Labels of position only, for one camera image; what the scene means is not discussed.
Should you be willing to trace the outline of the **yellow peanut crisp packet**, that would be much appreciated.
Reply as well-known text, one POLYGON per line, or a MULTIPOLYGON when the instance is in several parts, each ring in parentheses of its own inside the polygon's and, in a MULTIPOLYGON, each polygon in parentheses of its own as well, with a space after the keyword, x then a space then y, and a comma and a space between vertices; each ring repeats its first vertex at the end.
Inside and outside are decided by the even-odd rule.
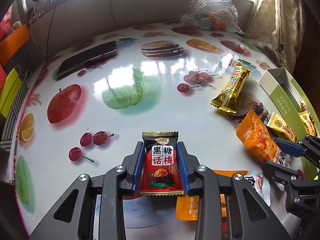
POLYGON ((271 114, 267 127, 270 128, 277 137, 288 140, 290 142, 296 142, 297 137, 293 129, 287 124, 287 122, 276 112, 271 114))
POLYGON ((316 127, 314 119, 313 119, 311 112, 309 111, 307 105, 300 101, 299 106, 300 106, 301 112, 299 112, 298 115, 301 118, 302 123, 305 126, 306 133, 308 135, 313 136, 313 137, 318 137, 318 129, 316 127))

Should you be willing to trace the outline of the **green white cardboard box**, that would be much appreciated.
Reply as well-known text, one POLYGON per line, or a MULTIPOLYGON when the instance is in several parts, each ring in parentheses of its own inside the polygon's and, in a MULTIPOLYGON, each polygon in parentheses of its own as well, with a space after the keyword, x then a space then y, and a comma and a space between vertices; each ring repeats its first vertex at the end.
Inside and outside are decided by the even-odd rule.
POLYGON ((283 119, 293 129, 298 140, 302 140, 307 135, 298 115, 301 112, 299 102, 305 103, 314 119, 319 137, 319 118, 300 85, 285 68, 265 70, 259 84, 269 95, 283 119))

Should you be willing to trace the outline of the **red black plum candy packet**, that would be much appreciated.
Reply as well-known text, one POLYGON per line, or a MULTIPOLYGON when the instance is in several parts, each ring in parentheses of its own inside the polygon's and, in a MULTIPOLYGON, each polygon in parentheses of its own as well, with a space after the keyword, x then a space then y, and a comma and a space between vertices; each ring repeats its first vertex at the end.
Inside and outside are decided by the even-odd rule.
POLYGON ((145 164, 140 193, 147 196, 184 194, 177 159, 178 132, 143 132, 145 164))

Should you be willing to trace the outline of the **yellow green box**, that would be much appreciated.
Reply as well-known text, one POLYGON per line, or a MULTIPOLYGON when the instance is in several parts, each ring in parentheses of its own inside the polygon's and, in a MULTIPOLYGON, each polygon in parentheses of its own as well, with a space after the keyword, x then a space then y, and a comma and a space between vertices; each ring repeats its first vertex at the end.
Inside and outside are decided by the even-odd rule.
POLYGON ((9 111, 13 104, 13 101, 22 85, 22 81, 18 75, 16 69, 12 69, 12 71, 7 76, 4 87, 1 91, 1 101, 0 101, 0 109, 1 109, 1 124, 5 122, 8 117, 9 111))

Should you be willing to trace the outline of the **black white striped box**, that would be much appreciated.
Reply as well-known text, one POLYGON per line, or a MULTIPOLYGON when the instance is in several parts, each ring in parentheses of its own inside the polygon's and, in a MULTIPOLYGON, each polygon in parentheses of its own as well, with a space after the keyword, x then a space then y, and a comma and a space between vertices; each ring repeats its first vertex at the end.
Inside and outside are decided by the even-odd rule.
POLYGON ((22 83, 19 90, 17 91, 17 94, 14 97, 14 100, 9 109, 8 117, 4 123, 4 128, 1 136, 1 149, 7 154, 9 154, 11 151, 11 143, 13 139, 15 124, 27 91, 28 87, 25 85, 25 83, 22 83))

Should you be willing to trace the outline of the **clear plastic bag with items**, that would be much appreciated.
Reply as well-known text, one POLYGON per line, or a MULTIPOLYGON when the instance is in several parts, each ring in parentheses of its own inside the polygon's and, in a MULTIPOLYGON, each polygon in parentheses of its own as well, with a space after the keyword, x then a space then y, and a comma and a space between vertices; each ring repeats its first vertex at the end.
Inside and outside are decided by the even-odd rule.
POLYGON ((193 0, 181 23, 201 30, 223 30, 244 34, 238 25, 238 11, 232 0, 193 0))

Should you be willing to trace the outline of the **cream patterned curtain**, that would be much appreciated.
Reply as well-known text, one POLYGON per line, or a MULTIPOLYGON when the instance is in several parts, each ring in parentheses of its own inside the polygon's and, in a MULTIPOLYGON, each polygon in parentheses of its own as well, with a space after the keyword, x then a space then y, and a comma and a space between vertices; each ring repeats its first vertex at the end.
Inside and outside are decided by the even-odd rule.
POLYGON ((254 0, 245 39, 293 73, 305 32, 303 0, 254 0))

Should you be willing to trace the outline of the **gold long snack bar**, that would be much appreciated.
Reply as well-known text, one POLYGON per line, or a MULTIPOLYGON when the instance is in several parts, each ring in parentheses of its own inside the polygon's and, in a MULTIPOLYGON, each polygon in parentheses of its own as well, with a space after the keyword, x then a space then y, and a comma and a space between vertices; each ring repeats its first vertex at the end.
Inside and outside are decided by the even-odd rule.
POLYGON ((246 67, 236 67, 225 87, 211 100, 210 104, 221 111, 235 115, 236 100, 251 72, 246 67))

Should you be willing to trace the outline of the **black smartphone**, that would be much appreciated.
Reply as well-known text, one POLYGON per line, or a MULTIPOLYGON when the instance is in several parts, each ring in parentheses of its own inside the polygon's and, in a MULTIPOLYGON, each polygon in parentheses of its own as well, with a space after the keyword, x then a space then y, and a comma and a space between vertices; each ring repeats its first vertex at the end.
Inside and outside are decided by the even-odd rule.
POLYGON ((116 41, 103 43, 86 51, 82 51, 65 61, 63 61, 56 73, 56 79, 62 79, 65 76, 75 72, 80 67, 87 66, 93 62, 109 59, 117 55, 116 41))

